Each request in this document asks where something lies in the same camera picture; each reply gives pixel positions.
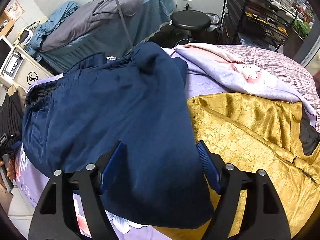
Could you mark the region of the navy blue puffer jacket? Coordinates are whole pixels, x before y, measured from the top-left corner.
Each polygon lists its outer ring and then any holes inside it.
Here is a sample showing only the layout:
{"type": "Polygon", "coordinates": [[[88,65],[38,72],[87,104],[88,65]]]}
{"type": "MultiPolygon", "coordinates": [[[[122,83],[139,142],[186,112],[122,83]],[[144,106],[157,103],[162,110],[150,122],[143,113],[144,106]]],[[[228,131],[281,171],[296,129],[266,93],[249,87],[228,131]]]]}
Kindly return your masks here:
{"type": "Polygon", "coordinates": [[[112,150],[125,155],[101,197],[138,224],[195,229],[214,209],[185,96],[187,63],[152,42],[110,60],[89,56],[27,94],[22,145],[44,175],[79,171],[112,150]]]}

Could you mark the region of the black quilted jacket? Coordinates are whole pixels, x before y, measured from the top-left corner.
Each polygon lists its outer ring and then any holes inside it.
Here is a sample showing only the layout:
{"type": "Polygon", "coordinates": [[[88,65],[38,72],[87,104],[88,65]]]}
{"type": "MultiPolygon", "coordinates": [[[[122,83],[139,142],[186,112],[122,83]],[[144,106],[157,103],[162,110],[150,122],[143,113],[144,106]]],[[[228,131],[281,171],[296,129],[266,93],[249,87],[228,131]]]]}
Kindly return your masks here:
{"type": "MultiPolygon", "coordinates": [[[[23,111],[18,91],[11,96],[6,94],[1,107],[1,136],[4,133],[13,133],[15,136],[9,141],[8,148],[15,142],[22,141],[22,118],[23,111]]],[[[9,155],[14,155],[15,151],[11,149],[9,155]]]]}

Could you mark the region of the white machine with screen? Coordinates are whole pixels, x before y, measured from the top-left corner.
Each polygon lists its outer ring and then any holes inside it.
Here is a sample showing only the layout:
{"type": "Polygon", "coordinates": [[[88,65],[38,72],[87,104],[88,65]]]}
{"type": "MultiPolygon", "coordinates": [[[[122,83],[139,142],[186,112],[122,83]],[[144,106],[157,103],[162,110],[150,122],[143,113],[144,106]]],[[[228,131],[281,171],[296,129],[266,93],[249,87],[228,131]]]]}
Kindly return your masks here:
{"type": "Polygon", "coordinates": [[[52,77],[18,43],[10,43],[1,33],[1,86],[21,87],[25,91],[40,79],[52,77]]]}

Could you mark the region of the gold shiny jacket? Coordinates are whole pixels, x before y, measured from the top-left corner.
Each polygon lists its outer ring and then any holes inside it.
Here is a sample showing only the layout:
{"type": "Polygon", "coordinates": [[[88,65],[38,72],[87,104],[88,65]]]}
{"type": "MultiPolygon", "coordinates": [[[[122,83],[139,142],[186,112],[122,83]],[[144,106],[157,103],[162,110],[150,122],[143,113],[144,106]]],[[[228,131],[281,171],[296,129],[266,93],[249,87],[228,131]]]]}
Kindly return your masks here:
{"type": "Polygon", "coordinates": [[[303,152],[302,104],[220,93],[187,106],[196,140],[240,170],[267,172],[295,236],[319,202],[319,149],[303,152]]]}

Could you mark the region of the blue crumpled blanket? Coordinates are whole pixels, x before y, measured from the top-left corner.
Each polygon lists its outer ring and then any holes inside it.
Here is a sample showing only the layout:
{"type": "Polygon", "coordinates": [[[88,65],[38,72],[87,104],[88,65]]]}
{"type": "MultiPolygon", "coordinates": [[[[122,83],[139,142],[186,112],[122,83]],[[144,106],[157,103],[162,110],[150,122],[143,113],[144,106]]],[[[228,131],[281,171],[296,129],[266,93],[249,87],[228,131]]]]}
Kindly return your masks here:
{"type": "Polygon", "coordinates": [[[28,54],[39,62],[42,57],[40,51],[42,44],[47,36],[55,31],[71,14],[78,9],[78,4],[74,1],[68,1],[59,6],[46,20],[40,24],[33,32],[31,41],[24,47],[28,54]]]}

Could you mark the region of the pink white knit blanket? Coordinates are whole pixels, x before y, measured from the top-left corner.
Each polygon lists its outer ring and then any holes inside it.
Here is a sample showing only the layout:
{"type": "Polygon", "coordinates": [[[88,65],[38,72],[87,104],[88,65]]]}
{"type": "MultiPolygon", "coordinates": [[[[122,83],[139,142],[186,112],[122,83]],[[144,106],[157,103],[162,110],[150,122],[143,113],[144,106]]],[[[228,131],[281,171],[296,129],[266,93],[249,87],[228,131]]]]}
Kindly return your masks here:
{"type": "Polygon", "coordinates": [[[254,63],[241,59],[221,46],[189,43],[166,48],[171,58],[183,59],[187,65],[185,92],[187,98],[200,95],[239,92],[261,98],[301,102],[311,126],[319,129],[319,102],[289,82],[272,75],[254,63]]]}

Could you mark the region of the grey blanket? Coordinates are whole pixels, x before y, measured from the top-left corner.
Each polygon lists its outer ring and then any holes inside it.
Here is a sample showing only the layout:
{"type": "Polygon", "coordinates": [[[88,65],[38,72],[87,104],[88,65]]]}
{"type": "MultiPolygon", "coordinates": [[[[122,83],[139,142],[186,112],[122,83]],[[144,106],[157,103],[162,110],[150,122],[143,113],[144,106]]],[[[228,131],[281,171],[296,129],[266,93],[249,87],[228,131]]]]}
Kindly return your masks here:
{"type": "Polygon", "coordinates": [[[49,34],[42,44],[43,51],[60,48],[84,35],[85,33],[119,18],[123,15],[131,17],[136,14],[143,0],[93,0],[68,16],[57,29],[49,34]]]}

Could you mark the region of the white floor lamp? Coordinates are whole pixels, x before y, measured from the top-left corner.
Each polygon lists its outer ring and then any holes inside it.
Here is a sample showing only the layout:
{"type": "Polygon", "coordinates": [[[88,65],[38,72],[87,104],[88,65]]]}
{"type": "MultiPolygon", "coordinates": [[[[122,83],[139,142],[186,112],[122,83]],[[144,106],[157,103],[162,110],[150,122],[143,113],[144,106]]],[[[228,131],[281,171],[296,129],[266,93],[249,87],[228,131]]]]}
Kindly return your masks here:
{"type": "Polygon", "coordinates": [[[127,29],[127,26],[126,26],[126,23],[125,23],[125,20],[124,20],[124,15],[123,15],[119,0],[114,0],[114,1],[116,3],[116,6],[117,6],[117,9],[118,9],[118,12],[119,12],[119,16],[120,16],[123,28],[125,30],[125,34],[126,34],[128,42],[129,42],[129,45],[130,45],[131,48],[133,48],[133,43],[131,41],[131,37],[130,37],[129,31],[127,29]]]}

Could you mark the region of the massage bed with teal cover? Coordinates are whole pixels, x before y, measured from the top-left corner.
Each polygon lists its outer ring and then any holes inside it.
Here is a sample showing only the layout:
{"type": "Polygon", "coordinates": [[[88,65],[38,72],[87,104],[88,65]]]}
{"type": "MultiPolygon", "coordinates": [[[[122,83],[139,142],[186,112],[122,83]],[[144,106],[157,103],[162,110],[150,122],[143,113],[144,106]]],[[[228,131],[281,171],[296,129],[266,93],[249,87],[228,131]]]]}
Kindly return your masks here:
{"type": "Polygon", "coordinates": [[[101,1],[93,0],[80,7],[43,41],[39,55],[58,73],[94,53],[122,57],[171,24],[173,0],[142,0],[133,16],[95,22],[92,30],[76,37],[89,11],[101,1]]]}

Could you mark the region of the black round stool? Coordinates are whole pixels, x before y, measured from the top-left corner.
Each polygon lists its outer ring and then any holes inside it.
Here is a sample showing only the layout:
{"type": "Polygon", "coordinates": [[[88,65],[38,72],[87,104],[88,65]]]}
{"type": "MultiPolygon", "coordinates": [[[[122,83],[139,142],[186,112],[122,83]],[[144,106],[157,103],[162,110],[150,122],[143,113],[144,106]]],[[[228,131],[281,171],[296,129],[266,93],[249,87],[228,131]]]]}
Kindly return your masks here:
{"type": "Polygon", "coordinates": [[[185,39],[188,42],[193,42],[193,32],[203,31],[210,27],[211,21],[207,14],[197,10],[181,10],[173,13],[171,16],[172,25],[175,28],[182,29],[188,32],[185,39]]]}

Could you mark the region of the wooden wall shelf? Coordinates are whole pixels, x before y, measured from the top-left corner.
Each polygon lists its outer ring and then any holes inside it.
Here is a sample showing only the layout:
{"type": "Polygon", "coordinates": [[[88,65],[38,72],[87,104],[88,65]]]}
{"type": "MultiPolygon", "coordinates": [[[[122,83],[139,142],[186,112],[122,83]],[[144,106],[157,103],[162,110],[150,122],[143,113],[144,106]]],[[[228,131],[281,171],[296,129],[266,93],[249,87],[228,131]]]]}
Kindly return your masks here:
{"type": "Polygon", "coordinates": [[[24,10],[17,0],[11,0],[1,14],[1,36],[7,37],[15,22],[24,14],[24,10]]]}

